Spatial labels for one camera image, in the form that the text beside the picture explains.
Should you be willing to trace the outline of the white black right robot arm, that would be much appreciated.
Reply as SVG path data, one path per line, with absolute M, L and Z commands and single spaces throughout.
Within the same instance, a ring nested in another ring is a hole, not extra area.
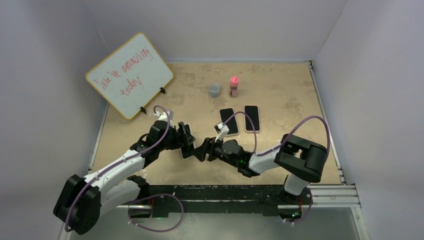
M 248 178 L 282 167 L 289 175 L 284 181 L 280 196 L 284 202 L 292 204 L 300 198 L 308 184 L 321 181 L 329 150 L 316 142 L 285 134 L 281 146 L 263 152 L 244 150 L 233 139 L 223 141 L 206 138 L 201 146 L 192 150 L 192 154 L 201 162 L 219 159 Z

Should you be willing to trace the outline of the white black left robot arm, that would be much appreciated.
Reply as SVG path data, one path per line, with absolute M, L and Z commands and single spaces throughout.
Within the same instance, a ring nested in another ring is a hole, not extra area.
M 135 173 L 159 158 L 162 151 L 180 150 L 187 158 L 194 149 L 190 126 L 159 119 L 122 156 L 104 168 L 79 176 L 70 176 L 54 206 L 53 214 L 63 221 L 66 232 L 86 234 L 99 218 L 125 203 L 142 205 L 156 198 L 173 198 L 184 212 L 182 202 L 172 193 L 153 192 L 151 185 Z

